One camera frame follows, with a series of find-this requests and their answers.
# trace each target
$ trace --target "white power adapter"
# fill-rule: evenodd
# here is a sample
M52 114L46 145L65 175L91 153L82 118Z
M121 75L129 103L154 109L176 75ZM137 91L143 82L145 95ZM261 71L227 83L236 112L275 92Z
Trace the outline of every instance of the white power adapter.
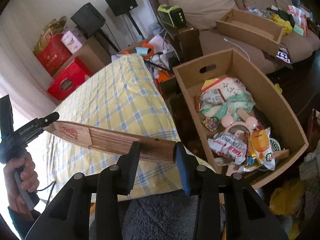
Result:
M173 50L173 48L171 47L167 47L162 51L162 55L160 55L160 60L163 63L163 65L169 69L169 58L174 57L175 56L175 52Z

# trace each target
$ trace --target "red box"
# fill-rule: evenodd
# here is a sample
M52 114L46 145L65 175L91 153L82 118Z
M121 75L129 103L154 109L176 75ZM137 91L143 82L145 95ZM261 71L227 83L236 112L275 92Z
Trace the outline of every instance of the red box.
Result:
M37 57L41 65L52 77L68 58L72 56L71 52L62 43L62 36L63 34L59 33L51 38L48 45Z
M91 76L92 72L76 57L51 83L47 92L57 100L64 100Z

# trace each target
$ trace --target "silver screw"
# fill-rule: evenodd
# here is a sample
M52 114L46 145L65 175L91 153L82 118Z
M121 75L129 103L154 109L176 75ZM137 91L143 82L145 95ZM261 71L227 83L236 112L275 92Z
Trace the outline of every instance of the silver screw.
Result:
M111 165L111 166L109 167L109 169L110 169L111 171L117 171L117 170L119 169L119 166L118 166L117 164L113 164L113 165Z
M232 176L233 176L235 179L241 179L241 178L242 178L242 175L241 175L239 172L235 172L234 174L232 174Z
M74 178L74 179L81 179L82 176L83 176L83 174L82 174L81 172L78 172L78 173L76 173L76 174L73 176L73 178Z
M204 165L198 165L197 170L198 171L205 171L206 167Z

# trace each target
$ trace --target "speaker stand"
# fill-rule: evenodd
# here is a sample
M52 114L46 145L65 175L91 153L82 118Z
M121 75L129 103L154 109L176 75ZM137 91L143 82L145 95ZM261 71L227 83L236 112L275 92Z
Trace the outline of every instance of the speaker stand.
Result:
M141 35L142 39L144 40L144 36L142 35L142 32L140 31L138 25L136 24L136 22L132 18L131 13L127 12L126 15L129 17L129 19L132 22L133 26L136 28L137 32L139 33L139 35Z
M110 44L110 46L116 51L116 53L119 53L119 49L113 44L113 42L108 38L107 35L104 34L104 32L99 29L98 33Z

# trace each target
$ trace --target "brown oval label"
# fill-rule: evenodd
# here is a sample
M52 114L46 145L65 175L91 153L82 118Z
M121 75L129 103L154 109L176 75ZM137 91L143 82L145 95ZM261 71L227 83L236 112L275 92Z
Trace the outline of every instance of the brown oval label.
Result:
M67 78L61 82L60 88L63 91L67 91L72 87L72 84L73 84L72 80L70 78Z

